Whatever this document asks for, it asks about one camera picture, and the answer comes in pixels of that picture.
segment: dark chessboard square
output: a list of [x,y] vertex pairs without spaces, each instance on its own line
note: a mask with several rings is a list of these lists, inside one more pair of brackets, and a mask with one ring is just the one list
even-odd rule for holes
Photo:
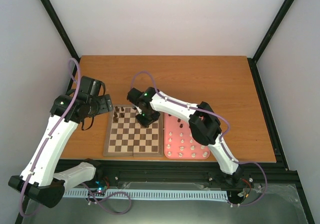
[[157,153],[158,152],[158,147],[156,145],[151,147],[151,152]]
[[117,153],[121,152],[121,146],[120,145],[116,145],[114,151],[117,152]]

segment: chessboard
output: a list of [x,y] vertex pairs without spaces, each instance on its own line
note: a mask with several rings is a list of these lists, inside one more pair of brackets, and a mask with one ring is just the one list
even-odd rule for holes
[[148,128],[136,120],[131,105],[113,105],[104,144],[105,157],[158,157],[164,155],[163,115]]

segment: wooden tabletop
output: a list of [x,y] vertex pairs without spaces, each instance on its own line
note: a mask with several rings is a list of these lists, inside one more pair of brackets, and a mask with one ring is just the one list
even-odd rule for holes
[[[248,61],[245,56],[82,56],[81,74],[106,85],[113,105],[126,100],[132,77],[147,70],[157,88],[169,96],[189,102],[210,104],[226,118],[231,130],[225,141],[240,161],[275,162]],[[134,87],[144,91],[150,78],[141,74]],[[103,156],[108,114],[96,116],[93,127],[81,131],[80,125],[68,141],[61,158],[96,160],[172,161],[167,157]],[[221,123],[222,130],[226,125]],[[211,154],[205,161],[215,161]]]

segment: white panel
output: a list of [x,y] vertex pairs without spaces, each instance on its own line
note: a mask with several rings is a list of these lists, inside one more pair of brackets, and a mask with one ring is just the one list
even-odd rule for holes
[[14,223],[8,186],[35,152],[54,99],[68,83],[67,52],[40,0],[0,0],[0,223]]
[[258,62],[289,167],[320,223],[320,0],[295,0]]
[[51,0],[80,55],[252,57],[284,0]]

